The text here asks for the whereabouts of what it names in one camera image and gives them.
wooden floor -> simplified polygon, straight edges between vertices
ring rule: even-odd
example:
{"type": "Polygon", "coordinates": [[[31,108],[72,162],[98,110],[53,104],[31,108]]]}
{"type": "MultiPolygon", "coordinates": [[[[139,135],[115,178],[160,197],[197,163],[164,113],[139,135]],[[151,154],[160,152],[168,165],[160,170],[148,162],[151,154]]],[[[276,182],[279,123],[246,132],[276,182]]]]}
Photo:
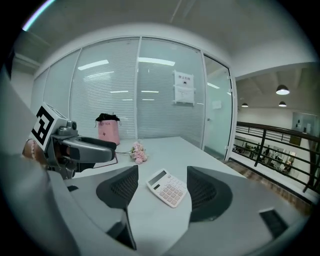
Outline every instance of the wooden floor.
{"type": "Polygon", "coordinates": [[[293,205],[303,215],[309,216],[312,213],[313,205],[310,205],[310,204],[306,203],[305,201],[303,201],[302,199],[300,199],[296,195],[291,194],[287,190],[285,190],[282,187],[272,183],[268,179],[265,179],[264,177],[258,175],[257,173],[247,169],[243,165],[238,164],[238,163],[236,163],[234,161],[229,160],[229,161],[224,162],[224,163],[227,166],[229,166],[232,169],[234,169],[235,171],[237,171],[238,173],[240,173],[243,176],[245,176],[246,178],[263,184],[268,189],[270,189],[273,192],[275,192],[279,197],[282,197],[283,199],[288,201],[291,205],[293,205]]]}

ceiling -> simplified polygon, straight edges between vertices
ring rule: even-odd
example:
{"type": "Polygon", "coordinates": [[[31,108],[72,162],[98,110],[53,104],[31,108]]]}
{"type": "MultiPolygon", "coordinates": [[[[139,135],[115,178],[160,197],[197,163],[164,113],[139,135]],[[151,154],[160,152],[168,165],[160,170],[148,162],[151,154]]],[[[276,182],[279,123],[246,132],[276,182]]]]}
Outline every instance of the ceiling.
{"type": "Polygon", "coordinates": [[[268,0],[56,0],[22,32],[15,52],[40,65],[50,50],[89,31],[130,22],[170,24],[196,33],[231,55],[296,33],[268,0]]]}
{"type": "Polygon", "coordinates": [[[281,70],[236,81],[238,106],[247,103],[250,108],[287,108],[308,113],[320,113],[320,70],[315,64],[297,64],[281,70]],[[290,94],[276,94],[277,87],[285,85],[290,94]]]}

calculator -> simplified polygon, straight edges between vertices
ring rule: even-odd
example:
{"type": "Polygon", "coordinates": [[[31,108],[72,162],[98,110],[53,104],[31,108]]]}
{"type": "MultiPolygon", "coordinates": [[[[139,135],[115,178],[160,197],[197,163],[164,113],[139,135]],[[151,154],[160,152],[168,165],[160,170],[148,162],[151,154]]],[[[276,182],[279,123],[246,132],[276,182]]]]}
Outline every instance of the calculator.
{"type": "Polygon", "coordinates": [[[176,208],[187,193],[187,185],[161,169],[146,180],[146,185],[158,198],[172,208],[176,208]]]}

glass partition wall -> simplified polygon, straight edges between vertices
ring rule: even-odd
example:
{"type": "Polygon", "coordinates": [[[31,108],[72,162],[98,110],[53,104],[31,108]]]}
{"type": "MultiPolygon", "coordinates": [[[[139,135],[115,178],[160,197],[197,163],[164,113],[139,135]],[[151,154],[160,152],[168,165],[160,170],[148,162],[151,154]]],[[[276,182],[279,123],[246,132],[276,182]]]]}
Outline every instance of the glass partition wall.
{"type": "Polygon", "coordinates": [[[204,56],[207,83],[203,150],[217,159],[227,154],[233,114],[233,98],[229,70],[204,56]]]}
{"type": "Polygon", "coordinates": [[[114,113],[121,140],[181,137],[216,158],[226,155],[236,115],[227,67],[192,46],[141,36],[64,56],[34,81],[32,110],[42,101],[76,121],[83,136],[97,138],[95,119],[114,113]],[[193,90],[187,101],[177,100],[183,86],[193,90]]]}

calculator display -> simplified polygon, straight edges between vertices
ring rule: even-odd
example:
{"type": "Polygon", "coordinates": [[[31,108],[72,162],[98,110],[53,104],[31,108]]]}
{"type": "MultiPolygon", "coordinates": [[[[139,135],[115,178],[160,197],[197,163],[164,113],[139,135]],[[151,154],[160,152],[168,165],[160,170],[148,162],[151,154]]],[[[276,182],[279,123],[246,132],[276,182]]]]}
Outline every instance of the calculator display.
{"type": "Polygon", "coordinates": [[[155,184],[158,180],[160,180],[163,176],[165,176],[167,173],[163,170],[160,172],[157,176],[155,176],[152,180],[149,181],[149,184],[152,186],[155,184]]]}

